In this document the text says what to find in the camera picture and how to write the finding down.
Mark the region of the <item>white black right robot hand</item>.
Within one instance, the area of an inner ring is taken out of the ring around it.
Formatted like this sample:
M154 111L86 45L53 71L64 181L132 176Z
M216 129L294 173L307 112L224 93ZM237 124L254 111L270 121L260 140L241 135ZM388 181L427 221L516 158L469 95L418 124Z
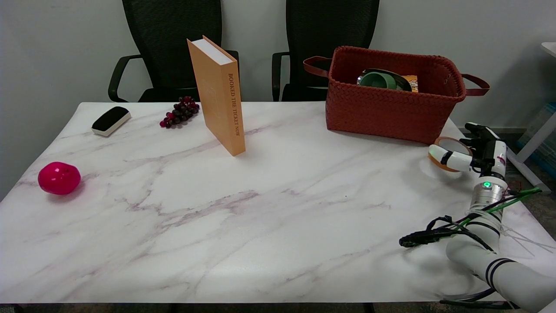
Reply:
M495 177L506 180L507 144L490 127L478 123L466 123L465 129L471 137L455 140L451 137L439 137L429 146L428 158L437 167L448 172L479 173L480 177ZM465 151L448 150L440 144L443 141L455 141L463 145Z

